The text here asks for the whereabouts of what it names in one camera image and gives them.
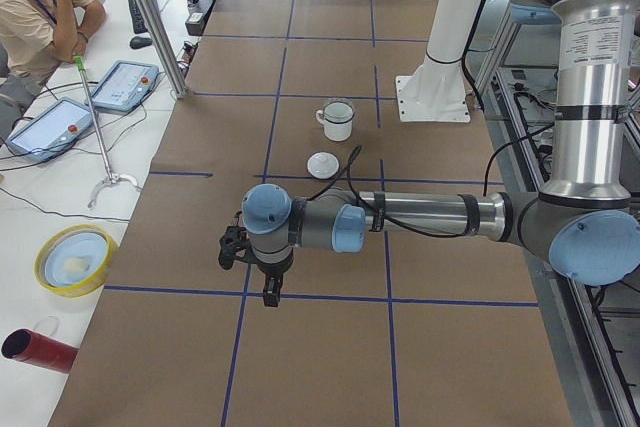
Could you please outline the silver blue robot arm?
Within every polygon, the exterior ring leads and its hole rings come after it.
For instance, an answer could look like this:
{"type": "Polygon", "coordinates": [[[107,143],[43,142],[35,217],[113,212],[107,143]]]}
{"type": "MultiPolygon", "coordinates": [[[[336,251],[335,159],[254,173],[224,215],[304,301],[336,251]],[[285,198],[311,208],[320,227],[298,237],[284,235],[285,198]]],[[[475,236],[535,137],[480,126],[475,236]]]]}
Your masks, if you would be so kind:
{"type": "Polygon", "coordinates": [[[220,265],[256,265],[270,307],[279,303],[295,248],[357,252],[367,232],[394,227],[433,238],[508,242],[590,286],[632,272],[639,224],[619,171],[639,0],[513,0],[513,7],[524,16],[551,10],[562,25],[552,171],[537,193],[445,196],[328,186],[305,198],[262,184],[245,194],[221,239],[220,265]]]}

